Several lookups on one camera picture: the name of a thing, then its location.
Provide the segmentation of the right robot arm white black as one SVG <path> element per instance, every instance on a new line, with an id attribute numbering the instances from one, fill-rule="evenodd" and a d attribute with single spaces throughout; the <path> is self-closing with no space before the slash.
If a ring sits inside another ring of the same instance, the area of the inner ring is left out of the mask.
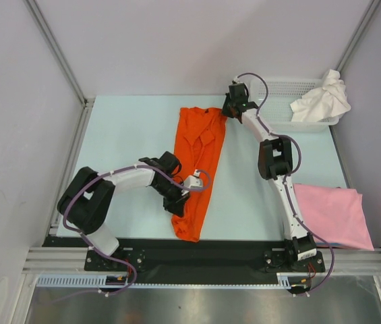
<path id="1" fill-rule="evenodd" d="M 305 226 L 293 187 L 293 141 L 287 136 L 276 135 L 259 116 L 259 106 L 249 97 L 247 86 L 233 81 L 225 94 L 222 114 L 238 119 L 259 143 L 258 172 L 271 185 L 283 207 L 285 260 L 281 265 L 301 271 L 316 257 L 318 250 L 313 234 Z"/>

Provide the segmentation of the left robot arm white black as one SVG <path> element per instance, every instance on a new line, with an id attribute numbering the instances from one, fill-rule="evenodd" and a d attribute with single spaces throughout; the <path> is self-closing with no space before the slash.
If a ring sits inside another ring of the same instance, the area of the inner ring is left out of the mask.
<path id="1" fill-rule="evenodd" d="M 105 219 L 113 196 L 135 188 L 151 187 L 163 197 L 166 211 L 182 216 L 191 189 L 201 182 L 194 176 L 174 180 L 181 170 L 178 158 L 165 152 L 159 158 L 143 157 L 135 165 L 100 176 L 90 167 L 81 168 L 57 204 L 63 225 L 84 237 L 101 252 L 100 262 L 110 270 L 119 268 L 123 253 L 119 241 L 108 229 Z"/>

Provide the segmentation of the orange t shirt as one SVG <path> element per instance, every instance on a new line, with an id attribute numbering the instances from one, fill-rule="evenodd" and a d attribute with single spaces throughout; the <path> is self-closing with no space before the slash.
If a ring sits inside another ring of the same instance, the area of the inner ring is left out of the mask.
<path id="1" fill-rule="evenodd" d="M 210 204 L 212 187 L 226 134 L 227 118 L 221 109 L 199 107 L 180 109 L 175 135 L 174 155 L 182 169 L 177 174 L 182 180 L 195 170 L 206 171 L 200 177 L 208 188 L 191 192 L 182 217 L 174 215 L 171 223 L 175 235 L 188 242 L 198 242 Z"/>

